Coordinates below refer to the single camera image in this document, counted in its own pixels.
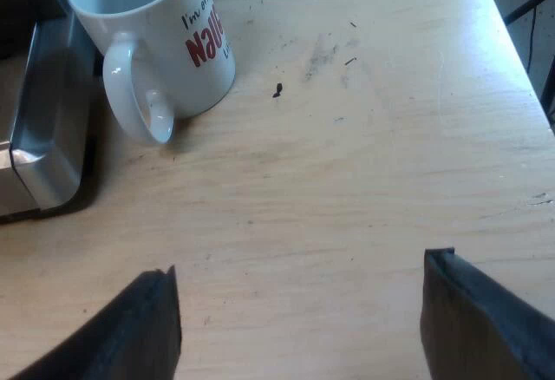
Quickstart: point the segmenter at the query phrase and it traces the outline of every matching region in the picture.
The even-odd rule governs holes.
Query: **stainless steel appliance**
[[[0,217],[80,186],[95,47],[66,0],[0,0]]]

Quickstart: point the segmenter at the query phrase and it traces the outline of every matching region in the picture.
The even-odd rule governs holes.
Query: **plywood surface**
[[[555,316],[554,140],[493,0],[215,1],[230,94],[162,148],[107,116],[94,203],[0,227],[0,377],[171,264],[178,379],[429,378],[427,247]]]

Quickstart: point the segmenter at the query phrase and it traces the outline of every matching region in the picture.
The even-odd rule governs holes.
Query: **floor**
[[[506,16],[527,0],[495,0],[499,12]],[[530,54],[530,32],[532,28],[532,11],[510,24],[507,29],[519,53],[524,66],[528,64]],[[555,0],[544,1],[537,10],[534,30],[530,82],[538,97],[544,89],[545,79],[555,56]]]

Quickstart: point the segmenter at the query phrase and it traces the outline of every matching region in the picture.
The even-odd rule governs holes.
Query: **debris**
[[[281,96],[281,91],[284,90],[284,86],[282,85],[282,83],[278,83],[276,86],[276,93],[272,96],[272,98],[278,98],[279,96]]]

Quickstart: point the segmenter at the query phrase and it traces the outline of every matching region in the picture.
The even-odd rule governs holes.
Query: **black cable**
[[[532,29],[530,30],[530,53],[528,54],[528,66],[526,67],[526,73],[530,73],[530,65],[532,64],[532,52],[534,48],[534,29],[536,28],[536,13],[538,11],[538,5],[534,5],[534,13],[532,16]]]

